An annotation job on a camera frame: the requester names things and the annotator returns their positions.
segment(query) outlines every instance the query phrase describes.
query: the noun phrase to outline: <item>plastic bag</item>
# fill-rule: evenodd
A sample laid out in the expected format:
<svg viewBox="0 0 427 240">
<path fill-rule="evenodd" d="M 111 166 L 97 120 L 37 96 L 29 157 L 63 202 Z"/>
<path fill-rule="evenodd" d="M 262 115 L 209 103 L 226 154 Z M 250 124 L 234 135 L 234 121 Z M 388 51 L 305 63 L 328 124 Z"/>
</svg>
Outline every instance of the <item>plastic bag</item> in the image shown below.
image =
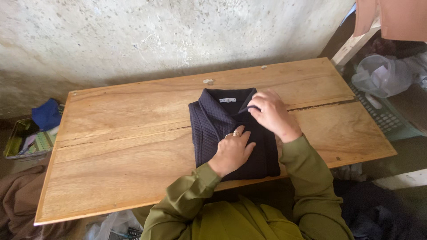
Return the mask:
<svg viewBox="0 0 427 240">
<path fill-rule="evenodd" d="M 108 240 L 111 232 L 126 236 L 129 227 L 143 229 L 131 210 L 114 212 L 102 222 L 101 226 L 93 224 L 83 240 Z"/>
<path fill-rule="evenodd" d="M 412 84 L 412 72 L 403 60 L 393 60 L 381 55 L 364 58 L 351 78 L 353 85 L 380 98 L 401 93 Z"/>
</svg>

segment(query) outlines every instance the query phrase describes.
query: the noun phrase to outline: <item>jacket collar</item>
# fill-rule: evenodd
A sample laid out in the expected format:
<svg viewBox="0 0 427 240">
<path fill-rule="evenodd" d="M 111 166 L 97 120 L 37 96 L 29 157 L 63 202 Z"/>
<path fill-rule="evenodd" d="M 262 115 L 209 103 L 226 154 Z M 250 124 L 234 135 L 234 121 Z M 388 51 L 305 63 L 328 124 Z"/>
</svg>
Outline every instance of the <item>jacket collar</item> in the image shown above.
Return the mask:
<svg viewBox="0 0 427 240">
<path fill-rule="evenodd" d="M 246 111 L 252 95 L 257 92 L 256 88 L 241 90 L 203 89 L 199 98 L 199 105 L 207 120 L 214 129 L 218 141 L 221 141 L 227 134 L 232 132 L 239 121 L 250 121 L 253 117 Z M 235 113 L 228 113 L 219 103 L 219 99 L 233 97 L 239 101 L 244 100 L 240 110 Z"/>
</svg>

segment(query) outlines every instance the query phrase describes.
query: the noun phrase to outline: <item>olive green sleeve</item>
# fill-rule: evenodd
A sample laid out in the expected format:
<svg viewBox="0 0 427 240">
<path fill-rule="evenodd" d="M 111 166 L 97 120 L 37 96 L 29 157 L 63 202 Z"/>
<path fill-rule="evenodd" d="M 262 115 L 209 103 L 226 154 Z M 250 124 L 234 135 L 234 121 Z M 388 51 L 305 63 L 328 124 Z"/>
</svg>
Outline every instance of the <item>olive green sleeve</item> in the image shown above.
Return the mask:
<svg viewBox="0 0 427 240">
<path fill-rule="evenodd" d="M 280 162 L 295 188 L 293 216 L 305 239 L 354 239 L 341 217 L 342 198 L 333 192 L 326 163 L 305 136 L 283 144 Z"/>
<path fill-rule="evenodd" d="M 220 181 L 207 163 L 178 178 L 166 189 L 166 197 L 151 208 L 141 239 L 191 239 L 190 224 Z"/>
</svg>

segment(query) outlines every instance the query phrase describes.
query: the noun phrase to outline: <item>olive green shirt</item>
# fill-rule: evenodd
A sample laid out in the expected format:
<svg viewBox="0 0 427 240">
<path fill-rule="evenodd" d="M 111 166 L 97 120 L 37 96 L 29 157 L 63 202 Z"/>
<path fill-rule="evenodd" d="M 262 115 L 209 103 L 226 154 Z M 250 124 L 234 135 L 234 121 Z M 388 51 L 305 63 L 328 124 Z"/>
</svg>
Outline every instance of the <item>olive green shirt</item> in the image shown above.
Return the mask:
<svg viewBox="0 0 427 240">
<path fill-rule="evenodd" d="M 279 210 L 256 206 L 242 196 L 234 203 L 204 205 L 221 178 L 203 164 L 166 189 L 166 197 L 151 208 L 141 239 L 352 240 L 341 217 L 342 199 L 334 194 L 331 172 L 316 150 L 305 136 L 282 148 L 279 161 L 295 187 L 295 223 Z"/>
</svg>

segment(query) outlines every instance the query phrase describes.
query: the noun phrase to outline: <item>person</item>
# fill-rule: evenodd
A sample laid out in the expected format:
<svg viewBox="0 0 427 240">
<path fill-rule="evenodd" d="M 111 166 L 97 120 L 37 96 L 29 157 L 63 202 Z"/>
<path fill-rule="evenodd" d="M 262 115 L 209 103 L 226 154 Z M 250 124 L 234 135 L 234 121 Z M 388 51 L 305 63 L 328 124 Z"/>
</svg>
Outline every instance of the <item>person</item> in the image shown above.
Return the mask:
<svg viewBox="0 0 427 240">
<path fill-rule="evenodd" d="M 353 239 L 341 217 L 342 199 L 333 192 L 331 172 L 277 93 L 256 93 L 248 105 L 258 107 L 248 111 L 283 142 L 279 161 L 286 166 L 295 188 L 295 223 L 279 210 L 255 205 L 243 196 L 238 202 L 204 205 L 221 178 L 242 166 L 256 145 L 247 144 L 251 133 L 243 132 L 244 126 L 239 126 L 218 143 L 217 153 L 210 161 L 166 189 L 166 197 L 146 217 L 142 240 Z M 140 219 L 138 209 L 134 214 Z"/>
</svg>

